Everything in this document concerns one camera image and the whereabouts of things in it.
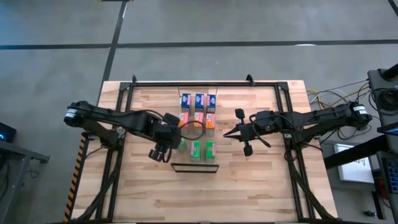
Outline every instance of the cable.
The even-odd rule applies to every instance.
[[[169,162],[170,158],[172,157],[172,151],[173,151],[172,149],[169,149],[169,154],[167,155],[167,160],[164,159],[164,154],[163,154],[163,158],[162,158],[163,162],[165,162],[165,163]]]
[[[311,100],[310,103],[312,103],[316,98],[318,98],[318,102],[321,102],[321,97],[319,95],[319,93],[313,89],[307,89],[306,91],[312,91],[314,93],[316,93],[317,95]]]
[[[343,91],[342,91],[342,90],[340,90],[340,89],[335,89],[335,90],[339,91],[340,93],[344,94],[345,96],[348,96],[348,94],[347,94],[347,93],[343,92]]]
[[[304,143],[304,144],[306,144],[306,145],[308,145],[308,146],[311,146],[311,147],[314,147],[315,149],[319,149],[319,150],[321,150],[321,152],[323,152],[323,149],[321,149],[320,147],[318,147],[318,146],[314,146],[313,144],[309,144],[309,143]]]
[[[380,118],[378,118],[377,116],[373,116],[373,115],[371,115],[373,118],[376,118],[376,119],[378,119],[380,122],[381,122],[381,120],[380,120]]]
[[[185,125],[190,124],[190,123],[199,123],[199,124],[201,125],[201,134],[200,134],[198,137],[195,137],[195,138],[188,138],[188,137],[185,137],[185,136],[179,134],[178,132],[176,132],[176,131],[171,127],[170,124],[169,124],[169,126],[170,126],[170,128],[172,129],[172,131],[173,131],[176,135],[180,136],[181,138],[188,139],[188,140],[197,140],[197,139],[200,139],[200,138],[205,134],[205,131],[206,131],[205,125],[204,125],[202,122],[199,122],[199,121],[188,121],[188,122],[186,122],[185,124],[181,125],[180,129],[182,129]]]
[[[391,206],[387,204],[387,202],[384,200],[384,197],[382,197],[381,200],[383,201],[383,204],[384,204],[385,206],[387,206],[387,208],[390,208],[390,209],[391,209]]]
[[[359,93],[362,91],[362,88],[364,88],[366,85],[368,85],[369,83],[365,83],[363,86],[361,86],[361,88],[359,88],[358,90],[358,97],[355,99],[355,102],[359,103]]]
[[[339,128],[338,131],[337,131],[337,136],[338,136],[338,138],[340,138],[341,140],[349,140],[349,139],[351,139],[351,138],[353,138],[353,137],[366,134],[366,133],[368,133],[368,132],[370,132],[370,131],[372,130],[372,126],[367,125],[367,127],[369,127],[369,129],[368,129],[367,131],[365,131],[365,132],[363,132],[363,133],[359,133],[359,134],[356,134],[356,132],[357,132],[358,130],[355,128],[354,133],[353,133],[350,137],[345,136],[345,135],[343,134],[343,132],[341,131],[341,129]]]
[[[289,121],[289,119],[285,118],[284,116],[282,116],[282,115],[280,115],[280,114],[274,114],[274,116],[283,118],[286,122],[288,122],[288,123],[291,125],[292,128],[294,128],[296,131],[298,131],[297,128],[296,128],[296,126],[294,126],[294,124],[293,124],[291,121]]]
[[[4,198],[5,194],[8,191],[8,185],[9,185],[9,173],[10,173],[10,164],[8,163],[8,160],[6,160],[6,165],[7,165],[7,171],[6,171],[6,178],[5,181],[1,184],[1,187],[6,183],[6,188],[4,189],[4,192],[0,196],[0,202]]]
[[[336,87],[336,88],[330,88],[330,89],[327,89],[327,90],[324,90],[324,91],[335,90],[335,89],[338,89],[338,88],[343,88],[343,87],[346,87],[346,86],[355,85],[355,84],[362,83],[362,82],[367,82],[367,80],[350,83],[350,84],[339,86],[339,87]]]
[[[32,170],[32,169],[29,169],[29,170],[27,170],[26,172],[29,172],[29,173],[30,173],[30,177],[31,177],[32,179],[36,179],[36,178],[38,178],[38,176],[40,175],[39,172],[34,171],[34,170]]]
[[[251,123],[251,126],[252,126],[254,133],[257,136],[257,139],[260,140],[260,142],[262,142],[265,146],[271,147],[271,145],[266,140],[264,140],[262,137],[260,137],[260,134],[257,132],[256,128],[254,127],[256,122],[257,122],[257,120],[255,120],[253,123]]]
[[[86,155],[86,158],[87,158],[89,155],[91,155],[92,153],[97,152],[97,151],[99,151],[100,149],[103,149],[103,148],[104,148],[104,147],[101,146],[101,147],[95,149],[94,151],[89,152],[89,153]]]
[[[344,101],[346,102],[346,103],[348,103],[348,100],[346,100],[343,96],[341,96],[340,94],[338,94],[338,93],[335,93],[334,91],[330,91],[330,90],[324,90],[324,91],[320,91],[320,92],[318,92],[318,95],[317,96],[315,96],[314,97],[314,99],[312,99],[311,101],[310,101],[310,103],[313,103],[313,101],[321,94],[321,93],[332,93],[332,94],[334,94],[334,95],[336,95],[336,96],[338,96],[338,97],[340,97],[340,99],[344,99]],[[321,102],[320,104],[322,104],[322,101],[321,101],[321,98],[320,98],[320,96],[318,97],[318,102]]]
[[[371,102],[371,98],[376,104],[376,107],[373,106]],[[398,90],[395,88],[377,88],[371,91],[369,94],[369,104],[372,106],[380,114],[392,116],[398,114]],[[392,113],[385,113],[383,111],[378,110],[378,108],[385,111],[395,111]]]
[[[332,107],[333,105],[335,105],[336,103],[340,102],[341,100],[343,100],[343,99],[345,99],[345,98],[347,98],[347,97],[349,97],[349,96],[352,96],[352,95],[354,95],[354,94],[356,94],[356,93],[359,93],[359,92],[362,91],[362,90],[355,91],[355,92],[353,92],[353,93],[351,93],[351,94],[349,94],[349,95],[346,95],[346,96],[342,97],[342,98],[339,99],[338,101],[332,103],[329,107]]]
[[[284,158],[285,158],[286,161],[288,161],[288,160],[287,160],[287,151],[286,151],[285,154],[284,154]]]
[[[319,145],[321,145],[322,143],[324,143],[326,140],[328,140],[328,138],[330,138],[330,136],[332,136],[333,135],[333,133],[335,133],[337,131],[337,129],[336,130],[334,130],[334,131],[332,131],[330,134],[329,134],[329,136],[328,137],[326,137],[324,140],[322,140],[320,143],[319,143]]]

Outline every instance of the wooden tabletop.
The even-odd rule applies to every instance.
[[[104,82],[100,107],[115,109],[119,83]],[[309,112],[304,82],[296,80],[288,83],[294,111]],[[282,135],[263,137],[272,145],[271,148],[252,141],[254,154],[250,157],[244,156],[242,143],[222,137],[238,122],[234,113],[236,108],[244,109],[247,118],[261,110],[277,111],[274,89],[198,86],[180,87],[180,93],[191,93],[193,96],[196,93],[217,94],[215,136],[206,137],[202,142],[216,141],[215,163],[220,165],[218,172],[175,173],[170,164],[148,158],[150,149],[154,147],[153,142],[128,134],[114,222],[297,221]],[[178,88],[135,87],[131,109],[152,109],[161,114],[168,112],[178,116]],[[90,142],[88,152],[99,146],[97,141]],[[172,160],[177,160],[178,156],[174,151]],[[303,157],[312,192],[330,214],[337,216],[321,152],[308,147],[303,150]],[[81,215],[98,193],[105,158],[105,149],[86,158],[72,218]],[[109,194],[110,191],[105,200],[104,214],[108,210]],[[308,217],[301,191],[300,198],[305,217]]]

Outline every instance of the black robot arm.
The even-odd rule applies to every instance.
[[[118,141],[120,134],[115,129],[106,129],[98,122],[120,126],[133,135],[155,142],[155,150],[150,151],[149,157],[160,162],[167,149],[178,148],[181,141],[181,132],[178,128],[180,119],[169,113],[160,117],[155,111],[139,110],[123,113],[79,101],[68,106],[63,121],[69,126],[83,128],[90,134],[98,136],[106,147],[120,147]]]
[[[287,147],[297,150],[306,147],[305,143],[310,142],[315,136],[324,135],[343,126],[362,129],[372,120],[372,116],[368,115],[363,105],[352,102],[309,113],[260,111],[250,115],[251,122],[248,124],[243,121],[242,109],[236,109],[236,116],[239,119],[239,124],[224,136],[244,142],[246,156],[252,154],[249,141],[259,139],[266,146],[271,146],[261,138],[262,135],[282,133],[289,138],[290,145]],[[237,131],[240,131],[241,134],[230,135]]]

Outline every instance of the black cable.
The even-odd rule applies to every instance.
[[[311,147],[314,147],[315,149],[319,149],[319,150],[321,150],[321,152],[323,152],[323,149],[321,149],[321,148],[318,147],[318,146],[314,146],[313,144],[309,144],[309,143],[304,143],[304,144],[306,144],[306,145],[308,145],[308,146],[311,146]]]
[[[373,115],[371,115],[373,118],[376,118],[376,119],[378,119],[380,122],[381,122],[381,120],[380,120],[380,118],[378,118],[377,116],[373,116]]]
[[[322,143],[324,143],[326,140],[328,140],[328,138],[330,138],[330,136],[332,136],[333,135],[333,133],[335,133],[337,131],[337,129],[336,130],[334,130],[334,131],[332,131],[330,134],[329,134],[329,136],[328,137],[326,137],[324,140],[322,140],[320,143],[319,143],[319,145],[321,145]]]
[[[343,87],[346,87],[346,86],[355,85],[355,84],[362,83],[362,82],[367,82],[367,80],[363,80],[363,81],[359,81],[359,82],[350,83],[350,84],[343,85],[343,86],[339,86],[339,87],[336,87],[336,88],[330,88],[330,89],[327,89],[327,90],[319,91],[318,93],[322,93],[322,92],[324,92],[324,91],[329,91],[329,90],[335,90],[335,89],[338,89],[338,88],[343,88]]]
[[[353,138],[353,137],[366,134],[366,133],[368,133],[368,132],[370,132],[370,131],[372,130],[372,126],[367,125],[367,127],[369,127],[369,129],[368,129],[367,131],[365,131],[365,132],[363,132],[363,133],[359,133],[359,134],[356,134],[356,132],[357,132],[358,130],[355,128],[354,133],[353,133],[350,137],[345,136],[345,135],[343,134],[343,132],[342,132],[342,131],[340,130],[340,128],[339,128],[339,129],[338,129],[338,132],[337,132],[337,136],[338,136],[338,138],[340,138],[341,140],[349,140],[349,139],[351,139],[351,138]]]
[[[256,116],[255,114],[252,114],[252,115],[249,116],[250,123],[253,123],[252,118],[255,117],[255,116]]]
[[[86,155],[86,158],[87,158],[89,155],[91,155],[92,153],[97,152],[97,151],[99,151],[100,149],[103,149],[103,148],[104,148],[104,147],[99,147],[99,148],[95,149],[94,151],[89,152],[89,153]]]
[[[204,125],[202,122],[199,122],[199,121],[188,121],[188,122],[186,122],[185,124],[181,125],[180,129],[182,129],[185,125],[188,125],[188,124],[190,124],[190,123],[199,123],[199,124],[201,125],[201,134],[200,134],[198,137],[188,138],[188,137],[183,136],[183,135],[179,134],[178,132],[176,132],[176,131],[171,127],[170,124],[169,124],[169,126],[170,126],[170,128],[172,129],[172,131],[173,131],[176,135],[180,136],[181,138],[188,139],[188,140],[197,140],[197,139],[200,139],[200,138],[205,134],[205,131],[206,131],[205,125]]]
[[[288,160],[287,160],[287,152],[288,152],[288,151],[286,151],[285,154],[284,154],[284,158],[285,158],[286,161],[288,161]]]
[[[357,103],[359,103],[359,97],[360,97],[360,93],[361,93],[361,90],[362,90],[362,88],[364,88],[366,85],[368,85],[369,83],[365,83],[363,86],[361,86],[361,88],[359,88],[359,90],[358,90],[358,96],[356,97],[356,99],[355,99],[355,102],[357,102]]]
[[[291,121],[289,121],[289,119],[285,118],[284,116],[282,116],[282,115],[280,115],[280,114],[274,114],[274,116],[283,118],[286,122],[288,122],[288,123],[291,125],[292,128],[294,128],[295,131],[298,131],[297,128],[296,128],[296,126],[294,126],[294,124],[293,124]]]
[[[371,98],[376,104],[376,107],[373,106]],[[395,88],[377,88],[372,90],[368,100],[372,108],[380,114],[389,116],[398,114],[398,90]]]
[[[6,165],[7,165],[6,178],[3,181],[3,183],[1,184],[1,187],[2,187],[4,185],[4,183],[5,183],[6,184],[6,188],[4,189],[4,192],[0,196],[0,202],[4,198],[5,194],[7,193],[8,185],[9,185],[10,164],[8,163],[8,160],[6,160]]]
[[[31,177],[32,179],[36,179],[36,178],[38,178],[38,176],[40,175],[39,172],[34,171],[34,170],[32,170],[32,169],[29,169],[29,170],[27,170],[26,172],[29,172],[29,173],[30,173],[30,177]]]
[[[266,140],[264,140],[262,137],[260,137],[260,134],[256,131],[256,128],[254,127],[256,122],[257,122],[257,120],[253,121],[253,123],[251,123],[251,126],[253,128],[254,133],[257,136],[257,139],[260,140],[260,142],[262,142],[265,146],[271,147],[271,145]]]
[[[172,151],[173,151],[172,149],[169,149],[169,154],[167,155],[167,160],[164,159],[164,154],[163,154],[163,158],[162,158],[163,162],[165,162],[165,163],[169,162],[170,158],[172,157]]]

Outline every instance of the concrete floor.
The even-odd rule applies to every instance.
[[[120,5],[0,0],[0,45],[110,43]],[[127,5],[119,42],[398,39],[397,24],[384,0],[135,0]],[[51,155],[46,166],[32,164],[40,176],[25,178],[12,223],[62,220],[81,132],[62,119],[71,102],[96,102],[108,52],[0,50],[0,121],[18,130],[16,144]],[[109,79],[242,80],[250,73],[324,90],[392,66],[396,52],[398,45],[118,49]],[[350,141],[364,142],[375,130]],[[374,210],[370,192],[333,189],[333,195],[344,220],[393,223],[391,213],[385,222],[361,214]]]

